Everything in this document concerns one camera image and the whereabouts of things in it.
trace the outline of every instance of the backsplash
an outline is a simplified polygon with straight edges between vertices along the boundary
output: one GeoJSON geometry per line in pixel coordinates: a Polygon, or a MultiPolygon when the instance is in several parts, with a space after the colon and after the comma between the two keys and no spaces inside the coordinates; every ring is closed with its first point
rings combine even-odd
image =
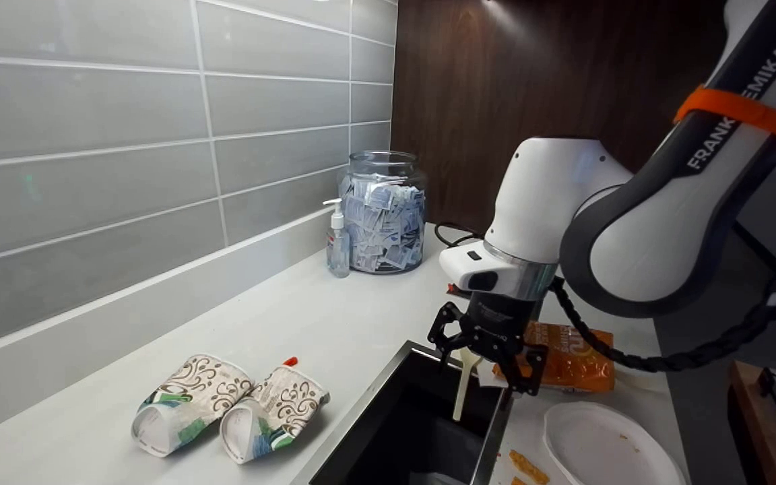
{"type": "Polygon", "coordinates": [[[312,212],[393,43],[390,0],[0,0],[0,336],[312,212]]]}

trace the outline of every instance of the black sink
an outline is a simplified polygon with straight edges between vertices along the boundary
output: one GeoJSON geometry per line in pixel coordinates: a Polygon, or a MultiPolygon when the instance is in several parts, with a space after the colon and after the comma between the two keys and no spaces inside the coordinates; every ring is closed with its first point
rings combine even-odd
{"type": "Polygon", "coordinates": [[[510,392],[470,383],[463,419],[455,423],[452,396],[459,363],[439,365],[427,348],[408,345],[386,386],[365,407],[312,483],[404,485],[487,483],[507,425],[510,392]]]}

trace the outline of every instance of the white countertop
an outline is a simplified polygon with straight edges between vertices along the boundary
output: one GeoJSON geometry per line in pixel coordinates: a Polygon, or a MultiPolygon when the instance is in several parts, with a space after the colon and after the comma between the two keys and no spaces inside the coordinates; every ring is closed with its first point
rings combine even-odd
{"type": "MultiPolygon", "coordinates": [[[[429,237],[429,260],[409,274],[332,276],[323,252],[253,284],[192,322],[113,360],[111,365],[49,396],[21,414],[0,423],[0,483],[301,483],[301,468],[350,425],[347,410],[367,392],[375,377],[412,338],[427,345],[427,332],[444,303],[444,276],[429,237]],[[129,435],[138,404],[187,356],[220,356],[261,379],[289,356],[300,369],[332,390],[323,407],[323,429],[300,446],[235,466],[219,439],[158,460],[129,435]]],[[[583,315],[616,333],[616,345],[634,352],[657,352],[652,321],[602,315],[577,301],[583,315]]],[[[542,321],[565,321],[556,301],[545,303],[542,321]]],[[[542,412],[575,396],[545,390],[518,398],[502,452],[521,449],[536,460],[553,483],[556,466],[540,452],[542,412]]],[[[616,392],[598,398],[637,417],[684,468],[670,392],[664,373],[619,371],[616,392]]],[[[511,466],[498,457],[494,483],[510,483],[511,466]]]]}

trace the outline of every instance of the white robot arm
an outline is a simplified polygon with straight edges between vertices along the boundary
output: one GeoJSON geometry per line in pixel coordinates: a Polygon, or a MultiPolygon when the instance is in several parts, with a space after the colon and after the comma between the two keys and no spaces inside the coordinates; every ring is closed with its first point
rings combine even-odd
{"type": "MultiPolygon", "coordinates": [[[[776,0],[730,2],[727,27],[707,85],[776,109],[776,0]]],[[[439,255],[471,301],[470,311],[447,303],[432,338],[511,365],[556,267],[606,311],[681,307],[700,294],[739,208],[773,166],[776,134],[708,109],[688,113],[637,178],[595,139],[521,142],[486,239],[439,255]],[[451,321],[462,322],[459,336],[444,336],[451,321]]],[[[507,377],[521,390],[536,387],[511,369],[507,377]]]]}

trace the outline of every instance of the black cable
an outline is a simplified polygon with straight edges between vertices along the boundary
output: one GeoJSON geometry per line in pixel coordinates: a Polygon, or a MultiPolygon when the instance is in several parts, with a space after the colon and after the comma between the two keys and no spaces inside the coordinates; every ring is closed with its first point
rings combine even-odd
{"type": "Polygon", "coordinates": [[[575,322],[575,329],[583,333],[583,338],[602,356],[606,356],[608,360],[616,360],[623,365],[631,369],[641,369],[641,371],[684,371],[684,369],[695,369],[695,365],[707,365],[723,356],[735,352],[740,345],[753,342],[754,336],[759,336],[771,321],[776,321],[776,274],[767,279],[763,301],[758,301],[739,326],[730,326],[727,332],[723,332],[716,338],[704,342],[692,351],[684,352],[670,352],[670,356],[631,356],[623,352],[612,345],[606,345],[604,338],[598,338],[588,322],[583,321],[583,315],[577,311],[569,291],[564,289],[564,279],[556,276],[549,291],[557,295],[560,307],[565,309],[569,321],[575,322]]]}
{"type": "Polygon", "coordinates": [[[447,239],[447,237],[441,235],[441,224],[435,227],[435,235],[436,235],[436,239],[439,239],[441,245],[447,245],[447,247],[459,247],[459,245],[467,241],[467,239],[480,239],[475,231],[471,231],[471,235],[463,235],[463,237],[459,237],[459,239],[447,239]]]}

